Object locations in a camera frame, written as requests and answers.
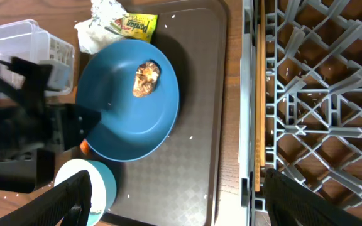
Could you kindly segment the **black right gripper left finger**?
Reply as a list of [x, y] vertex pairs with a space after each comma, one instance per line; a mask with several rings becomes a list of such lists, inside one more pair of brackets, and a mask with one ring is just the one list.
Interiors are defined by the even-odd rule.
[[91, 208], [92, 185], [88, 171], [81, 170], [57, 186], [0, 218], [5, 225], [86, 226]]

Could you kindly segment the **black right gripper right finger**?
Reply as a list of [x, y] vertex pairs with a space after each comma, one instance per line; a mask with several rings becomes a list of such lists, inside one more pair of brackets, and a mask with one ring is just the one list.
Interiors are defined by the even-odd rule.
[[266, 171], [264, 194], [272, 225], [362, 225], [362, 219], [331, 205], [275, 169]]

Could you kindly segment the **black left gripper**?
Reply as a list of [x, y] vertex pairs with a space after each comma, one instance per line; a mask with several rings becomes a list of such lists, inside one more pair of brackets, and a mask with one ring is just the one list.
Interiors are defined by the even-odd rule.
[[[17, 89], [0, 78], [0, 161], [45, 147], [53, 129], [46, 112], [45, 90], [59, 64], [33, 63], [12, 57], [0, 60], [8, 70], [24, 76]], [[77, 104], [58, 107], [63, 150], [78, 146], [100, 122], [101, 113]]]

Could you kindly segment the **orange carrot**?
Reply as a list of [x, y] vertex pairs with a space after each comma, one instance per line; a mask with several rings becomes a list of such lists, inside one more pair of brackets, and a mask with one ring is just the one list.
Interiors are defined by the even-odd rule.
[[88, 155], [90, 152], [90, 146], [85, 139], [81, 142], [79, 148], [84, 155]]

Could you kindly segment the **blue plate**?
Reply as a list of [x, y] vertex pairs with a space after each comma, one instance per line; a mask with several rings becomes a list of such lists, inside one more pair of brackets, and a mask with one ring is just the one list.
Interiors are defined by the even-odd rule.
[[[160, 69], [154, 91], [133, 95], [137, 68], [153, 61]], [[75, 102], [101, 113], [86, 137], [90, 148], [111, 161], [144, 158], [166, 140], [180, 108], [177, 76], [168, 58], [140, 40], [115, 42], [97, 53], [80, 76]]]

